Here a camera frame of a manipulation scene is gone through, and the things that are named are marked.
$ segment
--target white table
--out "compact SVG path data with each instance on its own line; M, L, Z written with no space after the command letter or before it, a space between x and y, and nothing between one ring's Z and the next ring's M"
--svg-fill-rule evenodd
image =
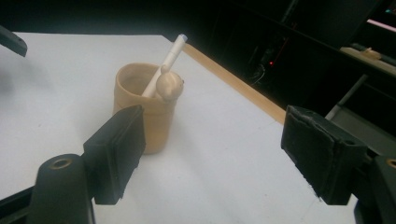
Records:
M82 144L110 117L117 71L161 63L159 35L17 34L25 58L0 47L0 199L35 184L38 167ZM283 126L182 52L185 80L171 134L144 156L97 223L355 223L353 208L329 206L280 148Z

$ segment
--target table surface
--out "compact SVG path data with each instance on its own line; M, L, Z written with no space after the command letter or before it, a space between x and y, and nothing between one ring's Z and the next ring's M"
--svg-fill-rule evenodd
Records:
M35 184L38 167L82 144L112 114L115 75L164 59L160 35L19 35L25 58L0 48L0 199ZM97 223L355 223L329 206L280 148L284 111L187 46L185 81L165 149L143 156Z

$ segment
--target cup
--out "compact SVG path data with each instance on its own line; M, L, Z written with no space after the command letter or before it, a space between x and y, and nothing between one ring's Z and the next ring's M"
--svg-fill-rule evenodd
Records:
M127 64L117 73L114 88L113 114L132 105L142 105L144 108L143 121L146 136L144 154L156 153L164 148L177 102L177 100L164 101L161 97L141 96L158 67L150 63Z

